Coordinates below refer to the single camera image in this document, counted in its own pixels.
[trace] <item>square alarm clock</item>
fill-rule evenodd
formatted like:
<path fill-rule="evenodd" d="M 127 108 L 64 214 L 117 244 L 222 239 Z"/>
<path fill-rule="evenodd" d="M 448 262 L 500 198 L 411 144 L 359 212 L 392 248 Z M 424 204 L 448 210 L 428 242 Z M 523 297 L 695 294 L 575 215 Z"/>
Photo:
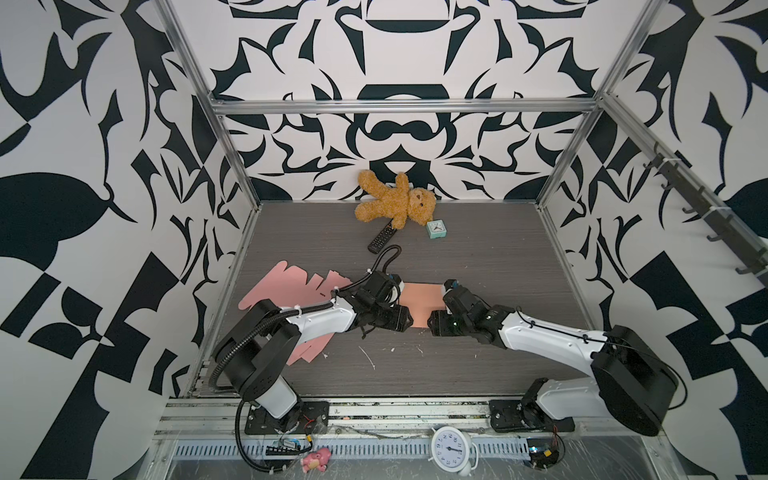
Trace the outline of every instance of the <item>square alarm clock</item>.
<path fill-rule="evenodd" d="M 442 220 L 427 222 L 427 231 L 429 232 L 429 238 L 444 237 L 448 233 Z"/>

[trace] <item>clock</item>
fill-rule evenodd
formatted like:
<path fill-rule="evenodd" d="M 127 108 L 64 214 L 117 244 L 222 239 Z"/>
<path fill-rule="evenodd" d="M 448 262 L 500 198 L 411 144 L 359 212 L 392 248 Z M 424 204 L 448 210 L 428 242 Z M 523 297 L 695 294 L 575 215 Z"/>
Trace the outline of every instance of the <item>clock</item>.
<path fill-rule="evenodd" d="M 475 449 L 475 466 L 469 464 L 469 452 Z M 480 453 L 472 440 L 454 427 L 442 427 L 432 436 L 432 457 L 439 468 L 465 477 L 478 467 Z"/>

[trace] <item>black mounting plate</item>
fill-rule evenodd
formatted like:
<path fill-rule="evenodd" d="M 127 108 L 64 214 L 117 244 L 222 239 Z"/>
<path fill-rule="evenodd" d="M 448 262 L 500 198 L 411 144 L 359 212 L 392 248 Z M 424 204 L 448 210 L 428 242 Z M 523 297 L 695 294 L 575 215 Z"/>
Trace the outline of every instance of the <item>black mounting plate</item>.
<path fill-rule="evenodd" d="M 532 432 L 540 430 L 551 432 L 552 426 L 558 427 L 558 432 L 573 432 L 576 429 L 574 420 L 571 417 L 562 420 L 554 420 L 541 428 L 533 429 L 523 423 L 521 410 L 518 409 L 520 401 L 518 400 L 491 400 L 488 406 L 491 407 L 491 428 L 499 433 L 507 432 Z"/>
<path fill-rule="evenodd" d="M 299 411 L 299 424 L 293 431 L 296 435 L 304 434 L 304 425 L 307 420 L 315 420 L 306 427 L 306 433 L 313 433 L 315 426 L 322 420 L 323 423 L 328 422 L 328 412 L 330 411 L 330 405 L 328 402 L 303 402 Z M 245 434 L 246 435 L 274 435 L 281 434 L 273 427 L 274 420 L 268 416 L 266 409 L 255 409 L 248 411 L 248 420 L 245 422 Z"/>

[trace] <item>pink pig figurine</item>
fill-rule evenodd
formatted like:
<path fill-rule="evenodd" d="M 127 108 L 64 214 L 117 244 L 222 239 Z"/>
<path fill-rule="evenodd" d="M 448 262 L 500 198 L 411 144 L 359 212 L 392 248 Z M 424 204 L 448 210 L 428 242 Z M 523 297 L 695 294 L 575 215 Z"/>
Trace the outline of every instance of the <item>pink pig figurine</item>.
<path fill-rule="evenodd" d="M 312 452 L 304 457 L 301 461 L 301 469 L 304 471 L 304 473 L 307 473 L 309 470 L 314 470 L 315 468 L 321 472 L 324 472 L 330 458 L 331 451 L 329 449 L 322 448 L 317 452 Z"/>

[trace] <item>remote control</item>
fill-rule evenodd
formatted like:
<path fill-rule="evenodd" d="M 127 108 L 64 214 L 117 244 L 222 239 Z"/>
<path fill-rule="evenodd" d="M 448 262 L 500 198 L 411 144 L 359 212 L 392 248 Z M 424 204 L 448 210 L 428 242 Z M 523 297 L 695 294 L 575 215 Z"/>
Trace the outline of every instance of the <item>remote control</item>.
<path fill-rule="evenodd" d="M 373 242 L 371 242 L 368 245 L 368 251 L 370 253 L 378 253 L 382 251 L 382 248 L 392 239 L 392 236 L 397 232 L 394 228 L 392 228 L 392 221 L 390 220 L 384 228 L 382 228 L 382 231 L 379 232 L 378 235 L 376 235 L 376 238 L 373 239 Z"/>

